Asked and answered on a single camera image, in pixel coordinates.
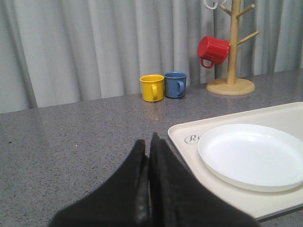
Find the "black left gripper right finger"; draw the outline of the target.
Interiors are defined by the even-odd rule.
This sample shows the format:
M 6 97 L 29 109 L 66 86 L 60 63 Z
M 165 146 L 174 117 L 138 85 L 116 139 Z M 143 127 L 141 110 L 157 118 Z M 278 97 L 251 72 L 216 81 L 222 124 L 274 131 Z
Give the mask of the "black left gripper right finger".
M 258 227 L 250 215 L 206 189 L 154 133 L 150 149 L 154 227 Z

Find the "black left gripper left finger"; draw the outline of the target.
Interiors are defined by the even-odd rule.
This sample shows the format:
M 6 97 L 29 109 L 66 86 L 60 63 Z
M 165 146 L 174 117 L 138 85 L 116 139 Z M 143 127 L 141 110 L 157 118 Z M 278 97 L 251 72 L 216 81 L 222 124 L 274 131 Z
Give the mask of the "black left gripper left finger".
M 148 227 L 149 159 L 137 140 L 122 165 L 95 191 L 59 211 L 51 227 Z

